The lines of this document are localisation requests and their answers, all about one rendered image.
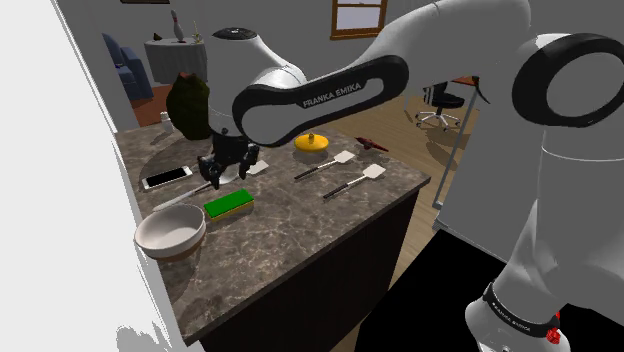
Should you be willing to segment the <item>dark red tool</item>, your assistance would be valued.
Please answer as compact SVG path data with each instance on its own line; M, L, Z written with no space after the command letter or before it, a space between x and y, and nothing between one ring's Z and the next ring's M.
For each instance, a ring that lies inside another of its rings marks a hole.
M365 150L377 149L377 150L381 150L384 152L388 152L387 148L379 145L378 143L374 142L371 139L364 138L364 137L356 137L356 140L363 146Z

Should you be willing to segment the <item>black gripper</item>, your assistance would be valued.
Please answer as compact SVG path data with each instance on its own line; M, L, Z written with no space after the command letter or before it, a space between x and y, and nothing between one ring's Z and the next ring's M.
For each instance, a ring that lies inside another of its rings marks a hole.
M244 136L214 133L213 152L197 157L198 170L204 180L218 190L225 167L239 163L239 177L245 179L250 168L257 163L259 151L260 147Z

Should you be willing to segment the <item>round table with grey cloth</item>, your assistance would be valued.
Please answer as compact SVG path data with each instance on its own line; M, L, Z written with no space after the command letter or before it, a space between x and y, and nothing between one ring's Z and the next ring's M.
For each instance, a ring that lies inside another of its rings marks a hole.
M195 31L186 37L177 12L171 10L173 38L149 40L144 43L153 80L173 84L180 73L195 74L207 81L207 54L203 36Z

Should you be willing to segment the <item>black office chair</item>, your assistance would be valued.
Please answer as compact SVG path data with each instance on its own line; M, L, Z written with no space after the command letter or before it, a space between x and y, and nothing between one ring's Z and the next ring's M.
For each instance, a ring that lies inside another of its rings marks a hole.
M455 125L457 127L461 126L461 120L454 116L445 114L443 112L444 109L458 109L464 106L465 99L450 93L446 92L446 88L448 86L447 82L435 84L433 86L429 86L423 89L424 97L423 101L431 106L435 107L435 112L425 112L425 117L419 118L420 112L418 112L416 117L416 125L420 127L422 123L430 118L437 118L441 124L443 125L443 131L447 132L449 130L448 119L452 119L455 121Z

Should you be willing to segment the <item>wooden framed window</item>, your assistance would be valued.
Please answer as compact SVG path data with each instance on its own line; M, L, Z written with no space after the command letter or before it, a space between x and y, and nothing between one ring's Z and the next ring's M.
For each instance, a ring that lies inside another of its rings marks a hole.
M388 0L332 0L331 40L371 38L385 26Z

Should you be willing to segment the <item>silver knife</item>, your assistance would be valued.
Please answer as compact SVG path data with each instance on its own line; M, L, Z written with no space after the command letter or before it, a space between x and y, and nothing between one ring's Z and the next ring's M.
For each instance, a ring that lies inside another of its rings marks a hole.
M206 184L204 184L202 186L199 186L199 187L197 187L195 189L192 189L192 190L190 190L190 191L188 191L186 193L183 193L183 194L181 194L181 195L179 195L179 196L177 196L177 197L175 197L173 199L170 199L170 200L168 200L168 201L166 201L164 203L161 203L161 204L155 206L152 211L156 212L156 211L163 210L163 209L165 209L167 207L170 207L170 206L172 206L172 205L174 205L174 204L176 204L176 203L178 203L180 201L183 201L184 199L186 199L188 197L191 197L194 194L196 194L196 193L198 193L198 192L208 188L209 186L211 186L210 182L208 182L208 183L206 183Z

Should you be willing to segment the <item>green and yellow sponge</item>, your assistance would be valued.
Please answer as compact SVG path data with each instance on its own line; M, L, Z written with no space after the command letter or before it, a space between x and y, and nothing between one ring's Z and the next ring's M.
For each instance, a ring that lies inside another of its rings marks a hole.
M203 208L211 221L218 221L253 205L254 201L254 197L246 189L240 189L204 204Z

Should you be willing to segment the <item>white bowl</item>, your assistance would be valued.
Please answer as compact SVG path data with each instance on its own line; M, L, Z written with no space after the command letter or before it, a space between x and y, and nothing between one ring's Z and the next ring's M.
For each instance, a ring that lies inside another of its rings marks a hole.
M195 248L205 231L201 208L176 204L148 215L138 225L134 241L150 258L169 259Z

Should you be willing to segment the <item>black robot stand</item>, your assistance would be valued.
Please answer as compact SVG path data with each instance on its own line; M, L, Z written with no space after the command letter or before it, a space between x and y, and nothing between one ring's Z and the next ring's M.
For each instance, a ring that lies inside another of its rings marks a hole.
M478 352L465 307L504 262L438 231L360 325L355 352Z

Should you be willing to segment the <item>yellow round lid with knob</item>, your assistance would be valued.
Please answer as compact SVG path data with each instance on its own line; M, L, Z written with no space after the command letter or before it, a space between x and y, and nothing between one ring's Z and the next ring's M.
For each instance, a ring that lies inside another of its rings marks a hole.
M329 146L329 140L316 133L307 133L295 138L294 146L303 152L321 152Z

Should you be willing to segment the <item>white smartphone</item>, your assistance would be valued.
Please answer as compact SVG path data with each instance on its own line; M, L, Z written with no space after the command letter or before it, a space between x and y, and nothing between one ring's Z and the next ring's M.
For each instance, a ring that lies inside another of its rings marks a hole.
M181 166L175 169L167 170L155 175L145 177L141 180L141 185L145 190L151 190L160 186L170 184L180 179L192 176L193 172L188 166Z

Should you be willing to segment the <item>dark green bushy plant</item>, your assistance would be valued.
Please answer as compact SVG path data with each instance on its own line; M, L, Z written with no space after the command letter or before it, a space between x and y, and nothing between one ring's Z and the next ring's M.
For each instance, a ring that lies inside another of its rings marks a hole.
M204 140L211 136L209 95L209 87L195 73L179 72L166 97L173 126L188 140Z

